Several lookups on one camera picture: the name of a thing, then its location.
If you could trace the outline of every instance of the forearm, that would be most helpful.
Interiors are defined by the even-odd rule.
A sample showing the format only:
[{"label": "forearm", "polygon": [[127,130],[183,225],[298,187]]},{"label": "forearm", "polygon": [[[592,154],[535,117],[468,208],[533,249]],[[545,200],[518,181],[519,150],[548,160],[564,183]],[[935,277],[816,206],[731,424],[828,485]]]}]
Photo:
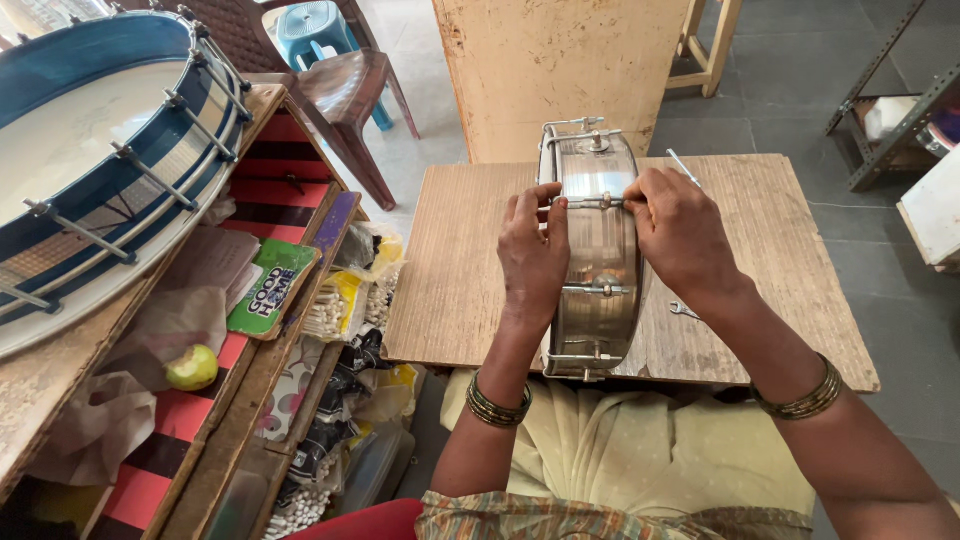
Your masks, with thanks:
[{"label": "forearm", "polygon": [[[508,314],[501,318],[490,351],[477,376],[477,387],[494,404],[517,408],[530,363],[546,328],[528,328]],[[516,428],[484,423],[464,405],[446,442],[430,489],[448,497],[505,491],[510,478]]]},{"label": "forearm", "polygon": [[[763,302],[749,279],[722,303],[691,307],[730,347],[767,401],[796,401],[824,380],[824,362]],[[872,503],[926,505],[955,520],[943,514],[946,501],[917,459],[846,386],[821,414],[774,423],[838,530],[866,517],[857,513]]]}]

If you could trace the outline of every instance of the bangle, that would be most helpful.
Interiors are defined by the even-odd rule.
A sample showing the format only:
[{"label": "bangle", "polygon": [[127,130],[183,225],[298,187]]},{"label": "bangle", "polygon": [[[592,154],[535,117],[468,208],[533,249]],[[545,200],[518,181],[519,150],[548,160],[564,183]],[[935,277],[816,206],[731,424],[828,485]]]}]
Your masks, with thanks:
[{"label": "bangle", "polygon": [[754,396],[760,408],[770,416],[780,418],[781,420],[803,420],[804,418],[816,416],[833,405],[833,402],[835,402],[840,395],[840,390],[843,388],[843,378],[840,376],[837,368],[835,368],[825,356],[820,353],[817,353],[817,356],[819,356],[827,366],[827,376],[824,378],[824,381],[820,383],[820,386],[817,386],[816,389],[805,397],[793,403],[772,404],[760,396],[756,385],[751,382],[750,393]]},{"label": "bangle", "polygon": [[479,373],[480,371],[477,370],[477,373],[473,374],[473,380],[467,387],[467,405],[470,407],[470,412],[491,426],[497,426],[498,428],[519,426],[527,415],[527,411],[530,410],[530,404],[534,401],[533,394],[530,392],[530,384],[524,385],[523,401],[520,403],[520,408],[506,408],[495,405],[480,393],[480,389],[477,388],[477,374]]}]

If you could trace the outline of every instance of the red cushion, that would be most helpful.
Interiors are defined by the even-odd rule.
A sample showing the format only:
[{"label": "red cushion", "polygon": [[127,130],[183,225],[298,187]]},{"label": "red cushion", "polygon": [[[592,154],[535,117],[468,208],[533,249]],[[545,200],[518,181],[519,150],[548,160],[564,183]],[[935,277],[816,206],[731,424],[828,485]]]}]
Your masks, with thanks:
[{"label": "red cushion", "polygon": [[288,540],[417,540],[414,523],[423,513],[423,503],[416,499],[397,499],[318,523]]}]

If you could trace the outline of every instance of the brown plastic chair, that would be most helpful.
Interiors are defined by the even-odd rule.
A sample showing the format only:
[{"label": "brown plastic chair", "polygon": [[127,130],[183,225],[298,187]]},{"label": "brown plastic chair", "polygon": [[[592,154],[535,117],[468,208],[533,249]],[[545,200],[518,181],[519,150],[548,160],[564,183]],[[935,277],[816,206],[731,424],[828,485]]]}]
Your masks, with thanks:
[{"label": "brown plastic chair", "polygon": [[[128,9],[146,9],[146,1],[126,0],[122,4]],[[253,82],[287,85],[291,97],[337,157],[373,200],[390,211],[396,207],[396,200],[363,139],[363,127],[387,83],[410,133],[420,138],[390,59],[374,50],[376,42],[356,2],[336,0],[357,43],[370,48],[314,62],[309,71],[293,71],[270,41],[263,27],[263,15],[301,3],[302,0],[270,0],[262,4],[253,0],[180,0],[210,29],[210,35],[238,70],[271,74],[251,75]]]}]

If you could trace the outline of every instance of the drum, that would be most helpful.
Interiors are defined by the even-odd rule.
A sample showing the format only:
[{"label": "drum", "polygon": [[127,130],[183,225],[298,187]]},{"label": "drum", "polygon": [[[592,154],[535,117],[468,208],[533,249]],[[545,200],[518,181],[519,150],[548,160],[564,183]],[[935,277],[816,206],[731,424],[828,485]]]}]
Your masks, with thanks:
[{"label": "drum", "polygon": [[[634,153],[603,118],[549,122],[540,144],[539,184],[561,182],[569,201],[570,267],[544,337],[547,377],[602,380],[630,351],[652,277],[636,245],[623,190],[636,179]],[[580,124],[576,131],[561,127]]]},{"label": "drum", "polygon": [[0,55],[0,356],[196,225],[236,162],[249,88],[202,23],[168,12],[75,21]]}]

